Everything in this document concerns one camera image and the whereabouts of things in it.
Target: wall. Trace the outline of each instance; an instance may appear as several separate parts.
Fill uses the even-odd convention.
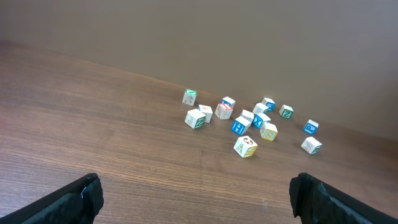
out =
[[[398,1],[3,0],[0,39],[398,139]]]

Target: green block face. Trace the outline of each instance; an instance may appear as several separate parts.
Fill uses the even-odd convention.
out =
[[[185,92],[188,93],[189,95],[192,95],[192,96],[196,96],[197,95],[197,92],[195,90],[186,89]]]
[[[318,150],[321,148],[321,146],[318,146],[318,147],[316,147],[313,151],[312,151],[312,153],[311,154],[315,154],[315,153],[317,153],[318,152]]]
[[[284,112],[282,113],[282,117],[290,119],[293,115],[293,111],[290,110],[284,110]]]
[[[203,126],[203,123],[205,122],[205,118],[206,118],[206,117],[204,117],[204,118],[199,118],[199,119],[197,120],[197,123],[195,124],[195,129],[196,129],[196,128],[200,128],[200,127]]]

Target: alphabet cube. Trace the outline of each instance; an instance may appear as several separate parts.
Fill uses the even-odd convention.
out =
[[[252,123],[253,119],[254,119],[254,113],[247,111],[247,110],[242,110],[241,117],[243,117],[244,119],[246,119],[246,120],[250,121],[250,123]]]
[[[254,127],[260,129],[264,122],[270,123],[271,119],[263,113],[258,113],[255,115],[253,120]]]
[[[235,106],[235,101],[232,98],[228,97],[228,96],[224,97],[221,100],[221,103],[226,103],[226,104],[230,105],[232,108],[234,108],[234,106]]]
[[[301,147],[306,150],[309,154],[315,154],[318,152],[319,148],[321,148],[322,143],[316,140],[314,137],[308,137],[304,140]]]
[[[260,129],[260,134],[263,139],[273,141],[278,134],[278,129],[274,124],[264,122]]]
[[[195,90],[186,89],[184,93],[184,98],[182,98],[182,103],[193,106],[193,104],[195,104],[196,98],[197,92]]]
[[[256,104],[256,106],[253,109],[253,113],[254,114],[258,114],[258,113],[265,113],[268,111],[268,106],[266,106],[263,103],[258,103]]]
[[[282,105],[282,107],[279,110],[279,114],[283,118],[290,119],[293,115],[293,108],[291,108],[290,106],[287,106],[287,105]]]
[[[229,119],[232,114],[232,107],[226,103],[219,103],[216,109],[216,116],[219,119]]]
[[[264,97],[261,103],[264,103],[266,106],[268,106],[268,111],[273,111],[275,108],[275,102],[270,98]]]
[[[213,110],[211,107],[199,105],[198,110],[206,115],[205,123],[210,123],[211,116],[213,115]]]
[[[205,122],[206,115],[198,109],[188,111],[185,122],[193,129],[200,128]]]
[[[309,134],[315,134],[317,131],[319,124],[313,120],[308,120],[306,125],[304,126],[304,131]]]
[[[241,136],[243,133],[245,133],[248,130],[250,124],[251,124],[250,121],[246,120],[245,118],[238,117],[234,120],[231,130]]]
[[[238,138],[234,149],[242,158],[247,158],[254,154],[257,144],[249,136],[243,136]]]

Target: wooden surface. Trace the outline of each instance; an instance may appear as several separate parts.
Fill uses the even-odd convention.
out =
[[[308,155],[309,118],[276,110],[275,141],[250,127],[259,147],[242,159],[230,127],[254,105],[237,102],[230,120],[194,130],[184,89],[1,42],[0,216],[97,172],[105,203],[95,223],[300,223],[289,182],[308,172],[398,217],[398,142],[320,123],[323,147]],[[215,109],[221,98],[199,91],[195,105]]]

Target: white cube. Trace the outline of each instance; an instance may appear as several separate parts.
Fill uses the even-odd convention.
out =
[[[266,106],[263,103],[256,104],[254,109],[253,109],[253,113],[254,114],[265,113],[266,111],[268,111],[268,106]]]
[[[197,92],[195,90],[186,89],[184,93],[184,98],[182,98],[182,103],[193,106],[195,104],[196,98]]]
[[[209,106],[199,105],[198,110],[206,115],[205,123],[209,123],[211,116],[213,115],[213,110]]]
[[[257,144],[249,136],[242,136],[236,141],[234,149],[242,158],[247,158],[254,154]]]
[[[263,139],[273,141],[278,134],[278,129],[271,123],[264,122],[260,129],[260,135]]]
[[[281,117],[290,119],[292,118],[293,115],[293,108],[291,106],[282,105],[282,107],[279,110],[279,114]]]
[[[252,113],[252,112],[250,112],[250,111],[247,111],[247,110],[242,110],[241,116],[242,116],[244,119],[250,121],[250,123],[253,122],[254,113]]]
[[[188,111],[185,122],[193,129],[200,128],[205,122],[206,115],[198,109]]]
[[[315,154],[318,152],[319,148],[321,148],[322,143],[316,140],[314,137],[308,137],[304,140],[301,147],[306,150],[309,154]]]
[[[226,103],[226,104],[230,105],[232,108],[234,108],[234,106],[235,106],[235,101],[232,98],[228,97],[228,96],[224,97],[221,100],[221,103]]]
[[[262,100],[261,103],[264,103],[266,106],[269,107],[268,111],[273,111],[275,108],[275,102],[274,102],[274,100],[272,100],[270,98],[264,97],[264,99]]]
[[[250,121],[245,118],[238,117],[234,120],[234,123],[232,123],[231,130],[241,136],[249,129],[250,124]]]
[[[253,124],[256,128],[260,129],[264,122],[267,122],[267,123],[271,122],[271,119],[266,114],[258,113],[256,115],[254,115]]]
[[[304,131],[309,134],[315,134],[317,131],[319,124],[313,120],[308,120],[308,122],[304,126]]]
[[[219,103],[216,108],[216,116],[219,119],[229,119],[232,114],[232,107],[226,103]]]

